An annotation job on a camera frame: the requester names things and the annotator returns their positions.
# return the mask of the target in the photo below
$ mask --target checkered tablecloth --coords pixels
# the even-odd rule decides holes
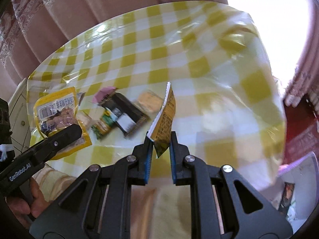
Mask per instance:
[[[285,117],[267,54],[247,13],[208,1],[155,5],[107,20],[49,56],[28,79],[31,144],[40,140],[33,106],[53,91],[93,95],[116,86],[134,101],[146,89],[164,97],[170,81],[176,98],[173,130],[191,154],[208,164],[230,164],[253,186],[277,174],[285,141]],[[89,165],[113,164],[142,143],[151,122],[125,139],[119,129],[102,141],[49,164],[79,175]],[[153,159],[151,178],[169,179],[169,153]]]

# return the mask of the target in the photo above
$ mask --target black snack package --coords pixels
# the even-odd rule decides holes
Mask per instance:
[[[294,183],[285,182],[285,189],[282,193],[282,197],[281,197],[281,201],[280,201],[279,209],[278,209],[278,211],[284,216],[287,216],[288,214],[294,189],[295,189]]]
[[[104,108],[108,108],[109,104],[115,104],[122,113],[117,119],[116,125],[122,130],[124,136],[132,135],[149,120],[149,116],[139,110],[121,93],[112,93],[101,102],[101,106]]]

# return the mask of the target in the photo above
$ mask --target white cabinet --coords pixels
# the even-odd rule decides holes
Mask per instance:
[[[8,104],[10,125],[12,130],[11,139],[17,156],[29,148],[31,140],[27,114],[26,78],[19,84]]]

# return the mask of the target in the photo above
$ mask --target plastic bag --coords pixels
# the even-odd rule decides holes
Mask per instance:
[[[83,123],[76,119],[77,111],[78,99],[74,87],[48,94],[35,103],[34,120],[43,138],[52,136],[72,124],[78,124],[82,129],[81,138],[60,150],[52,160],[69,156],[92,144]]]

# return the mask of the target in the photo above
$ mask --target human hand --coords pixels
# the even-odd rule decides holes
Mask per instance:
[[[32,214],[35,218],[37,218],[49,206],[49,203],[45,201],[44,196],[40,191],[38,183],[33,178],[30,180],[30,190],[34,197],[34,201],[31,206],[29,206],[28,203],[21,198],[7,197],[7,204],[9,208],[25,228],[29,228],[30,223],[24,219],[24,215]]]

